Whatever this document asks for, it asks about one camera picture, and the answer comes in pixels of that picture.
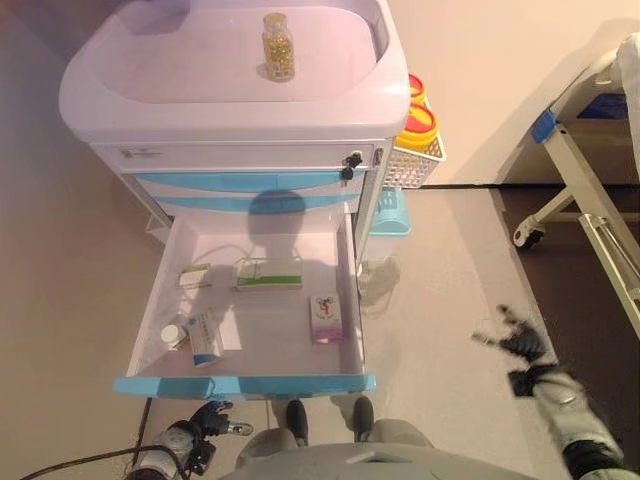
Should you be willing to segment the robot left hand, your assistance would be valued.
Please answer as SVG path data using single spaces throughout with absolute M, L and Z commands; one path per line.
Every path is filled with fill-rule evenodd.
M 210 401 L 201 406 L 190 418 L 203 436 L 236 435 L 248 437 L 254 432 L 254 427 L 245 422 L 234 421 L 229 418 L 229 412 L 234 404 L 230 401 Z

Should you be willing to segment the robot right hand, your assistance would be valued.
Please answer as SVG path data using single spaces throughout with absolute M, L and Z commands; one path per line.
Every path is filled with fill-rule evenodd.
M 508 352 L 529 365 L 539 362 L 547 354 L 547 347 L 538 331 L 506 304 L 498 305 L 497 311 L 503 323 L 510 328 L 510 333 L 497 338 L 483 332 L 474 332 L 471 339 L 487 347 Z

